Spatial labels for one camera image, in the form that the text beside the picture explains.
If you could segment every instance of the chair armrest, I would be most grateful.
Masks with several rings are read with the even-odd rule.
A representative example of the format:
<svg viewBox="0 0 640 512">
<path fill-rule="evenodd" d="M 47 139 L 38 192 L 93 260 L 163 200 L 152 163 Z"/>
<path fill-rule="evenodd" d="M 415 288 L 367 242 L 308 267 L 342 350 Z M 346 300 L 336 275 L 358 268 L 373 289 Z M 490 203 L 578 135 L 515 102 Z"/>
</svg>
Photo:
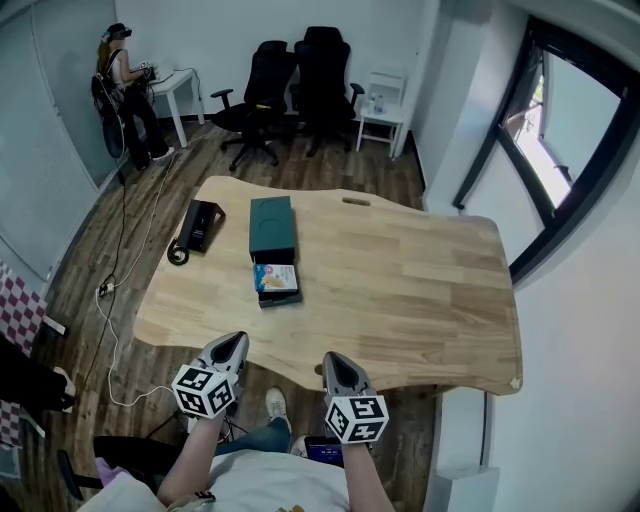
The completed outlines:
<svg viewBox="0 0 640 512">
<path fill-rule="evenodd" d="M 356 84 L 355 82 L 351 82 L 349 85 L 353 89 L 353 96 L 351 96 L 351 108 L 355 108 L 356 100 L 360 94 L 364 94 L 364 89 L 360 84 Z"/>
<path fill-rule="evenodd" d="M 222 103 L 224 103 L 224 108 L 229 108 L 229 93 L 232 93 L 233 89 L 222 89 L 221 91 L 214 92 L 211 97 L 219 98 L 222 96 Z"/>
<path fill-rule="evenodd" d="M 291 108 L 298 111 L 298 94 L 300 94 L 300 84 L 291 84 L 289 86 L 289 92 L 291 93 Z"/>
</svg>

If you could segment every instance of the window frame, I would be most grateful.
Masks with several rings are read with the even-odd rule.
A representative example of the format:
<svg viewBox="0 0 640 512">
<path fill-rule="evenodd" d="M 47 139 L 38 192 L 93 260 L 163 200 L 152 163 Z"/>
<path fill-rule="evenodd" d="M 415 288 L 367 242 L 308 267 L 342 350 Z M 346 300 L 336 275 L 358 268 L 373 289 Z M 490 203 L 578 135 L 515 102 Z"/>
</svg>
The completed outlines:
<svg viewBox="0 0 640 512">
<path fill-rule="evenodd" d="M 530 84 L 523 78 L 535 52 L 549 52 L 597 80 L 620 98 L 607 130 L 571 190 L 555 208 L 533 167 L 503 128 L 513 105 L 523 100 Z M 495 144 L 500 144 L 520 176 L 544 229 L 510 265 L 516 285 L 542 264 L 588 215 L 614 179 L 640 128 L 640 74 L 605 50 L 564 29 L 530 17 L 524 40 L 500 106 L 467 176 L 453 200 L 464 200 L 481 178 Z"/>
</svg>

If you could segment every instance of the person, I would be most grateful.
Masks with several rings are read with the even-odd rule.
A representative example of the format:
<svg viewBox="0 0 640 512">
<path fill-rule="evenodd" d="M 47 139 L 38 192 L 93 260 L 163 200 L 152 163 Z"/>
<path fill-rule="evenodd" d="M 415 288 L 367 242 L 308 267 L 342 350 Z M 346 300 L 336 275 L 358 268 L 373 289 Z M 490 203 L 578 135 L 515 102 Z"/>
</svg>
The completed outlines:
<svg viewBox="0 0 640 512">
<path fill-rule="evenodd" d="M 156 115 L 147 101 L 140 79 L 145 77 L 145 70 L 131 71 L 129 53 L 125 49 L 125 39 L 131 30 L 122 23 L 111 25 L 102 36 L 98 48 L 98 72 L 111 77 L 122 93 L 123 101 L 118 114 L 124 123 L 124 140 L 129 148 L 131 158 L 138 170 L 149 165 L 149 153 L 154 161 L 173 154 L 173 147 L 167 146 L 162 137 Z M 147 132 L 147 146 L 140 141 L 133 116 L 139 117 Z"/>
<path fill-rule="evenodd" d="M 344 469 L 304 458 L 302 438 L 287 453 L 282 391 L 269 389 L 265 403 L 267 426 L 219 447 L 224 413 L 198 420 L 157 495 L 119 469 L 79 512 L 393 511 L 365 444 L 342 446 Z"/>
<path fill-rule="evenodd" d="M 2 334 L 0 365 L 0 400 L 32 411 L 73 411 L 76 387 L 67 373 L 37 363 Z"/>
</svg>

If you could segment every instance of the wooden desk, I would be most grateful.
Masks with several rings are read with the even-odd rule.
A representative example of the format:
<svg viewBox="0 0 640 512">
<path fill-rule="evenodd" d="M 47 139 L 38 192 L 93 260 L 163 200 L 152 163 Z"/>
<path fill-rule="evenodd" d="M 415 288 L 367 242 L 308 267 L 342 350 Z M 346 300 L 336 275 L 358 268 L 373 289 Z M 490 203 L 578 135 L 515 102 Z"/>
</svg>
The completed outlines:
<svg viewBox="0 0 640 512">
<path fill-rule="evenodd" d="M 304 300 L 261 310 L 249 205 L 282 195 L 295 213 Z M 378 390 L 520 389 L 515 302 L 493 222 L 432 217 L 370 194 L 276 190 L 229 177 L 209 178 L 196 197 L 219 203 L 225 223 L 206 255 L 191 253 L 182 267 L 163 256 L 134 325 L 140 340 L 199 348 L 244 330 L 251 362 L 308 389 L 322 389 L 316 366 L 329 350 L 362 365 Z"/>
</svg>

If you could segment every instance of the wooden floor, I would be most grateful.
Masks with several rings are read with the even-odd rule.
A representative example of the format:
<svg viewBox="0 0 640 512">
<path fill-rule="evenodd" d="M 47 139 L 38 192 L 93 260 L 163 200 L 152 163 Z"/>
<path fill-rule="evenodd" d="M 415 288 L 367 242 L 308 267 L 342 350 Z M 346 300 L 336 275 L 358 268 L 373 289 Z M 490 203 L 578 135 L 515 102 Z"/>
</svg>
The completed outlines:
<svg viewBox="0 0 640 512">
<path fill-rule="evenodd" d="M 189 362 L 195 350 L 154 348 L 133 339 L 133 321 L 159 259 L 199 185 L 211 175 L 228 175 L 228 166 L 238 147 L 221 152 L 219 144 L 229 134 L 208 122 L 185 126 L 191 140 L 205 135 L 178 153 L 167 175 L 147 244 L 129 279 L 118 288 L 113 323 L 120 337 L 118 357 L 112 375 L 114 398 L 131 401 L 152 387 L 171 382 L 177 368 Z M 177 148 L 174 133 L 167 137 Z M 366 141 L 360 152 L 345 154 L 342 146 L 328 144 L 314 158 L 305 152 L 309 139 L 274 142 L 280 165 L 272 167 L 263 154 L 250 155 L 238 167 L 239 179 L 284 189 L 345 188 L 378 194 L 392 201 L 420 208 L 422 186 L 415 155 L 407 145 L 405 154 L 392 162 L 387 147 Z M 122 279 L 135 260 L 163 173 L 169 162 L 152 165 L 143 174 L 126 169 L 127 199 L 125 233 L 116 276 Z M 67 339 L 50 340 L 36 350 L 35 357 L 49 366 L 65 368 L 78 386 L 79 399 L 71 415 L 44 413 L 48 437 L 43 440 L 24 428 L 21 483 L 4 482 L 24 512 L 76 510 L 80 503 L 67 493 L 56 464 L 58 449 L 69 452 L 76 472 L 95 475 L 92 438 L 96 435 L 144 437 L 176 409 L 167 391 L 158 391 L 125 408 L 109 399 L 107 373 L 115 340 L 107 330 L 100 347 L 104 322 L 94 303 L 94 290 L 111 271 L 122 217 L 122 187 L 117 180 L 96 204 L 84 228 L 67 253 L 48 296 L 49 315 L 70 328 Z M 105 312 L 109 306 L 105 299 Z M 92 359 L 95 366 L 88 377 Z M 323 396 L 299 388 L 283 377 L 255 365 L 245 372 L 245 395 L 236 422 L 250 430 L 264 425 L 264 392 L 273 385 L 284 391 L 293 434 L 323 434 Z M 396 510 L 422 510 L 433 442 L 434 404 L 427 398 L 431 387 L 414 387 L 385 392 L 391 420 L 383 439 L 374 447 L 376 465 Z M 170 421 L 154 439 L 177 444 L 183 433 L 177 421 Z"/>
</svg>

